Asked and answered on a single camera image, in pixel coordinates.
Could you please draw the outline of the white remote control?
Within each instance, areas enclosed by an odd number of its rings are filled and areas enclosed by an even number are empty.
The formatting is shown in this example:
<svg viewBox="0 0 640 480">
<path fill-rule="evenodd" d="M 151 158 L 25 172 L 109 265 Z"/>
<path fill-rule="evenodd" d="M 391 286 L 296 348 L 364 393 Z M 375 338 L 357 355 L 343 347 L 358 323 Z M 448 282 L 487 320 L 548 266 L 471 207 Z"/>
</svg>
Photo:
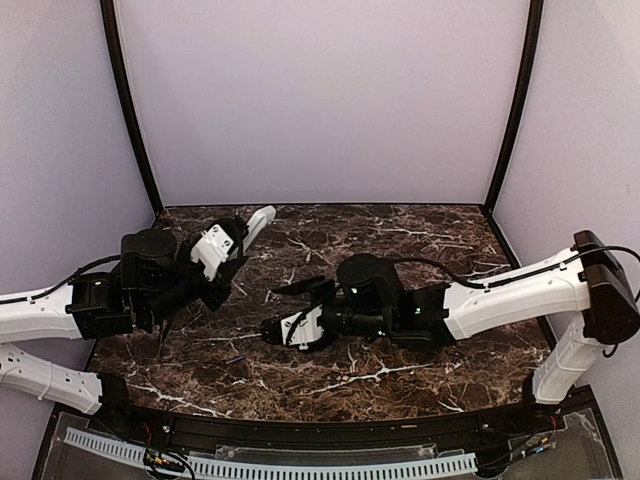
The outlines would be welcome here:
<svg viewBox="0 0 640 480">
<path fill-rule="evenodd" d="M 269 226 L 276 217 L 276 208 L 268 205 L 256 210 L 241 230 L 243 250 L 248 251 L 260 233 Z"/>
</svg>

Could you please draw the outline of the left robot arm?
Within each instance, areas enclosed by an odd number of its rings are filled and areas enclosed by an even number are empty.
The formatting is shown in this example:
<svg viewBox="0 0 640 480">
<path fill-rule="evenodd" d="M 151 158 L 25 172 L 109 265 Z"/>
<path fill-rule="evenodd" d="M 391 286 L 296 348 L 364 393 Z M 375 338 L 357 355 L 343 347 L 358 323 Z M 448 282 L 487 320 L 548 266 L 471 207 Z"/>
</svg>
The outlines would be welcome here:
<svg viewBox="0 0 640 480">
<path fill-rule="evenodd" d="M 62 338 L 94 340 L 136 330 L 167 335 L 176 313 L 196 301 L 216 310 L 244 264 L 244 227 L 216 224 L 179 244 L 167 231 L 143 230 L 121 241 L 118 255 L 79 268 L 45 290 L 1 298 L 1 382 L 82 413 L 101 413 L 120 436 L 141 427 L 125 381 L 72 370 L 26 353 L 19 343 Z"/>
</svg>

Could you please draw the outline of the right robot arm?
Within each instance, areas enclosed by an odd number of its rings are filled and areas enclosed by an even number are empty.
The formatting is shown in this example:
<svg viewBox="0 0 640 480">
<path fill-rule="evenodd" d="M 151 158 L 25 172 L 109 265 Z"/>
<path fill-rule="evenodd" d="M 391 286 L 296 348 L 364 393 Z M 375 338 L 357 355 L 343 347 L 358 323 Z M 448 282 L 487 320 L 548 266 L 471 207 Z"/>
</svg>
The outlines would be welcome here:
<svg viewBox="0 0 640 480">
<path fill-rule="evenodd" d="M 401 348 L 433 351 L 504 325 L 571 312 L 570 326 L 527 381 L 525 400 L 511 410 L 511 426 L 530 434 L 606 347 L 639 331 L 639 297 L 617 250 L 583 230 L 572 246 L 533 265 L 474 281 L 452 275 L 415 290 L 400 280 L 401 259 L 355 254 L 334 279 L 318 276 L 279 288 L 280 295 L 308 295 L 310 304 L 263 321 L 260 335 L 266 343 L 302 351 L 320 350 L 339 336 L 386 338 Z"/>
</svg>

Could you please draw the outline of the black front rail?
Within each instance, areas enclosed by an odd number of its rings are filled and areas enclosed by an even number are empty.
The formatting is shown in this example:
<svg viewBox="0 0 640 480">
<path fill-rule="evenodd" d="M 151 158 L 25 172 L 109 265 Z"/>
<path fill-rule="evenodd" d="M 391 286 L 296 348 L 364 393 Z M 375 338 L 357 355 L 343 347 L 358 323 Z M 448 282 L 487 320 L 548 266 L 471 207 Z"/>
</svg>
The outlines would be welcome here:
<svg viewBox="0 0 640 480">
<path fill-rule="evenodd" d="M 292 423 L 214 418 L 133 406 L 121 422 L 124 440 L 142 440 L 178 451 L 213 453 L 222 446 L 293 450 L 360 450 L 434 444 L 440 451 L 504 451 L 507 442 L 553 429 L 569 428 L 569 416 L 592 412 L 598 433 L 606 431 L 589 386 L 573 388 L 558 407 L 509 404 L 479 411 L 401 420 Z"/>
</svg>

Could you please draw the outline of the left black frame post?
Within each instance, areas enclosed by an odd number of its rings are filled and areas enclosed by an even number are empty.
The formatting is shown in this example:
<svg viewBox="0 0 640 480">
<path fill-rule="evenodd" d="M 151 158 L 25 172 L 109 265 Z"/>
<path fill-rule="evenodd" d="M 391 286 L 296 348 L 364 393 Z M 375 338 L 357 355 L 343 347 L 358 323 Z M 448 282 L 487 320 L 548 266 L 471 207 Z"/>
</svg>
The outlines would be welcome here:
<svg viewBox="0 0 640 480">
<path fill-rule="evenodd" d="M 99 5 L 112 75 L 129 142 L 152 212 L 155 217 L 158 217 L 163 212 L 164 205 L 152 172 L 151 162 L 134 105 L 120 38 L 116 2 L 113 0 L 100 0 Z"/>
</svg>

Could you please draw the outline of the black frame post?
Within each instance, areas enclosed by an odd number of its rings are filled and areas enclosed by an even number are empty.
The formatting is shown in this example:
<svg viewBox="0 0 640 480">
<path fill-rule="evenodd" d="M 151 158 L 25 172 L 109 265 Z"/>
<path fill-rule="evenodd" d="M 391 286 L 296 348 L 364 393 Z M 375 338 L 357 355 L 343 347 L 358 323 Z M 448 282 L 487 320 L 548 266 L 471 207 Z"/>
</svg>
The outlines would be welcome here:
<svg viewBox="0 0 640 480">
<path fill-rule="evenodd" d="M 523 46 L 509 115 L 489 189 L 483 203 L 483 210 L 487 217 L 493 216 L 515 148 L 535 63 L 543 11 L 543 0 L 529 1 Z"/>
<path fill-rule="evenodd" d="M 99 5 L 112 75 L 129 142 L 152 212 L 155 217 L 158 217 L 163 212 L 164 205 L 152 172 L 151 162 L 134 105 L 120 38 L 116 2 L 113 0 L 100 0 Z"/>
</svg>

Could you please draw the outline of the right black frame post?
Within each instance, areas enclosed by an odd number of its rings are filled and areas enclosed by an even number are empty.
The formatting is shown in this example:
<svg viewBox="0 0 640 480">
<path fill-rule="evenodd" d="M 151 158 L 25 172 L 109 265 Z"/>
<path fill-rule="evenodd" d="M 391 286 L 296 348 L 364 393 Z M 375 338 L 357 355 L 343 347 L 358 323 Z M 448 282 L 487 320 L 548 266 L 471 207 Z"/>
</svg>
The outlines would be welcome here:
<svg viewBox="0 0 640 480">
<path fill-rule="evenodd" d="M 509 115 L 489 189 L 483 203 L 483 210 L 487 217 L 493 216 L 515 148 L 535 63 L 543 11 L 543 0 L 529 1 L 523 46 Z"/>
</svg>

